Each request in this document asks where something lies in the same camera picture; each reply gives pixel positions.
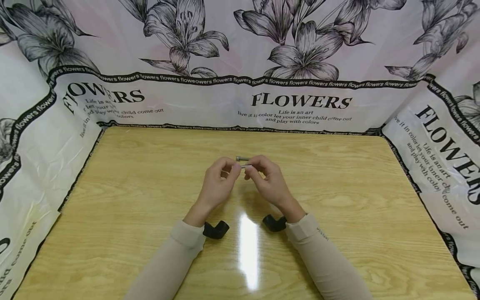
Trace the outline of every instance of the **white backdrop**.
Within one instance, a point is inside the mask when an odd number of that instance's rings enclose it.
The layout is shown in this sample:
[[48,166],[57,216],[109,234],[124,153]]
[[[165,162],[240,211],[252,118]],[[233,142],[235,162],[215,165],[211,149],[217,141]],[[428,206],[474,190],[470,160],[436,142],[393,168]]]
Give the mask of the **white backdrop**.
[[0,0],[0,300],[115,125],[384,136],[478,296],[477,12],[472,0]]

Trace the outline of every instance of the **black elbow connector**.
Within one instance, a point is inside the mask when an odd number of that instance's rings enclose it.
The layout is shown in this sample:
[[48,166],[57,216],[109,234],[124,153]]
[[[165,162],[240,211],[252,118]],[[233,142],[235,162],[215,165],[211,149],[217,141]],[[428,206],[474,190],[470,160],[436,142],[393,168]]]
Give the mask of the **black elbow connector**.
[[204,236],[214,240],[219,240],[227,233],[229,229],[230,226],[228,226],[228,224],[224,221],[220,221],[215,227],[210,225],[210,223],[205,222]]
[[263,223],[271,232],[279,232],[287,228],[287,219],[285,219],[284,216],[278,220],[275,220],[272,215],[268,215],[263,219]]

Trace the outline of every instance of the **sleeve cuff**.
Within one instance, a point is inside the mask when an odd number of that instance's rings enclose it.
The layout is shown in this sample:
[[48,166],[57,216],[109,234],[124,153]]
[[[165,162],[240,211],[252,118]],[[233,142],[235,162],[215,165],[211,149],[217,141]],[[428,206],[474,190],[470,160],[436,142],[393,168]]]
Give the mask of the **sleeve cuff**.
[[170,236],[180,244],[189,248],[203,247],[205,236],[204,227],[194,227],[179,220],[170,232]]
[[317,220],[312,214],[307,214],[297,223],[287,223],[287,235],[291,240],[301,241],[321,232]]

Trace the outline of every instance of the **screw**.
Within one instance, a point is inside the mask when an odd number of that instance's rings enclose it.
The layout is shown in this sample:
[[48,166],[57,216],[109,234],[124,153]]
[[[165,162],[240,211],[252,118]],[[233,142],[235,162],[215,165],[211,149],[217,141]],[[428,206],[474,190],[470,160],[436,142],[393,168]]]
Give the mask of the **screw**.
[[235,158],[236,161],[249,161],[250,158],[249,157],[241,157],[241,156],[237,156]]

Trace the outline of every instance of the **hand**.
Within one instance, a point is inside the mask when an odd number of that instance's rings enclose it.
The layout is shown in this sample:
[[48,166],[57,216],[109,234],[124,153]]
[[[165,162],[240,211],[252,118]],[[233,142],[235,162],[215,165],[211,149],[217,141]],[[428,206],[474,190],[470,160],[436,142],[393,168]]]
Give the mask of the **hand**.
[[240,164],[231,158],[222,157],[215,161],[205,172],[198,199],[183,221],[191,226],[202,227],[210,213],[228,199],[240,171]]
[[[275,205],[289,223],[296,223],[306,215],[288,190],[282,171],[277,164],[267,157],[259,155],[252,157],[247,165],[252,165],[252,167],[245,168],[245,179],[251,178],[260,195]],[[262,178],[259,171],[265,175],[265,178]]]

